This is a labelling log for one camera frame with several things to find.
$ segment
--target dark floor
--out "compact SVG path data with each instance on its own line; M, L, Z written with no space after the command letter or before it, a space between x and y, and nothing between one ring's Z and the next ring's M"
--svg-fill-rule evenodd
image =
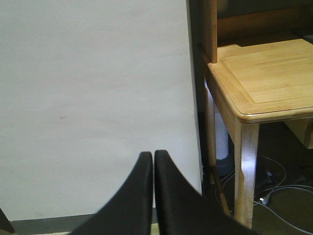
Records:
M202 155L207 156L205 150L205 135L203 116L199 116ZM283 185L298 183L313 186L313 149L306 149L283 122L262 124L260 126L258 155L278 161L287 171L287 178ZM203 159L204 168L207 160ZM258 164L272 174L272 183L256 188L255 193L271 185L276 185L283 179L283 169L274 162L258 157ZM257 172L259 181L262 174ZM207 172L204 169L203 191L210 200L215 200L215 187L208 184ZM231 210L234 198L233 178L225 185L224 192ZM273 193L268 206L291 224L313 234L313 194L295 189L284 189ZM261 235L302 235L290 225L284 223L277 216L262 206L255 206L253 211L252 228Z

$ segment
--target table leg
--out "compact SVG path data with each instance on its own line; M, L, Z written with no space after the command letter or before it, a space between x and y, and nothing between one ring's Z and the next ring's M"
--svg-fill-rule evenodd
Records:
M205 92L205 128L206 128L208 161L210 166L216 166L214 100L206 85L205 79L204 79L204 92ZM215 183L212 172L210 173L210 183L211 184Z
M259 124L235 123L235 219L252 227Z

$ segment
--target baseboard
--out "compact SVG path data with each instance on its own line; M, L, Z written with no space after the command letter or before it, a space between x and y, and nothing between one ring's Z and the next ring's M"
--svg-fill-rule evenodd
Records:
M18 235L52 234L70 232L92 217L92 214L46 219L11 221ZM157 211L152 208L152 223L157 223Z

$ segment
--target cable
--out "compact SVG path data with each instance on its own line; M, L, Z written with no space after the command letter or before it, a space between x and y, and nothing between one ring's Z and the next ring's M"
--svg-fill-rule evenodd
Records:
M307 186L307 185L285 185L285 186L281 186L281 184L285 181L286 177L287 177L287 171L286 169L279 163L277 162L276 160L273 160L271 158L268 158L268 157L265 157L265 156L262 156L262 155L258 155L258 157L262 157L264 159L267 159L267 160L270 160L274 163L276 163L277 165L279 165L283 172L284 172L284 177L283 179L277 184L275 185L274 187L271 187L271 188L267 188L261 192L259 192L258 194L256 194L254 196L254 198L258 197L260 194L264 193L264 192L267 192L269 191L269 193L265 196L265 197L262 197L260 199L262 199L261 202L257 202L257 201L254 201L254 205L253 206L257 206L257 205L261 205L263 207L265 207L266 209L268 209L270 212L272 212L275 216L277 216L279 219L281 219L283 222L285 222L286 224L288 224L289 226L293 227L294 229L298 230L298 231L301 231L303 233L306 233L306 234L310 234L310 235L313 235L312 232L308 232L306 230L303 230L293 224L291 224L290 222L288 222L287 220L285 220L284 218L282 218L278 213L274 212L271 208L269 208L268 206L266 206L266 204L268 203L269 201L269 198L270 196L276 192L276 191L280 191L280 190L284 190L284 189L288 189L288 188L292 188L292 189L297 189L297 190L302 190L302 191L306 191L306 192L309 192L309 193L312 193L313 194L313 191L310 191L308 189L305 189L305 188L310 188L310 189L313 189L313 187L311 186ZM235 169L233 169L229 174L227 174L225 177L223 177L221 179L221 182L225 180L225 182L223 183L222 185L222 188L225 187L225 185L230 181L230 179L232 179L232 177L235 175L234 174L234 171ZM217 201L217 203L220 205L220 207L222 206L221 203L219 202L218 200L218 197L217 197L217 190L215 189L215 199Z
M299 228L299 227L297 227L297 226L295 226L295 225L289 223L287 220L285 220L283 217L281 217L279 214L277 214L275 211L273 211L273 210L272 210L271 208L269 208L268 206L263 205L262 203L256 202L256 201L254 201L254 203L256 203L257 205L260 205L260 206L262 206L262 207L268 209L270 212L272 212L274 215L276 215L279 219L281 219L282 221L284 221L286 224L288 224L289 226L293 227L294 229L297 229L297 230L299 230L299 231L301 231L301 232L303 232L303 233L306 233L306 234L313 235L312 232L308 232L308 231L306 231L306 230L303 230L303 229L301 229L301 228Z
M278 164L278 165L282 168L282 170L284 171L284 178L283 178L276 186L274 186L274 187L272 188L272 190L271 190L265 197L261 197L261 198L260 198L260 200L262 201L262 204L263 204L263 205L267 205L268 202L269 202L269 197L272 195L272 193L275 191L275 189L276 189L277 187L279 187L279 186L285 181L285 179L286 179L286 177L287 177L287 171L286 171L286 169L285 169L278 161L275 161L274 159L271 159L271 158L268 158L268 157L265 157L265 156L262 156L262 155L258 155L258 157L265 158L265 159L267 159L267 160L270 160L270 161L272 161L272 162Z

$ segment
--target white wall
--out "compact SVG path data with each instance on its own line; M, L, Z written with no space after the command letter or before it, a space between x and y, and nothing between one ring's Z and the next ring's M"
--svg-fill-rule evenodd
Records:
M0 205L10 220L96 212L140 151L200 191L186 3L0 3Z

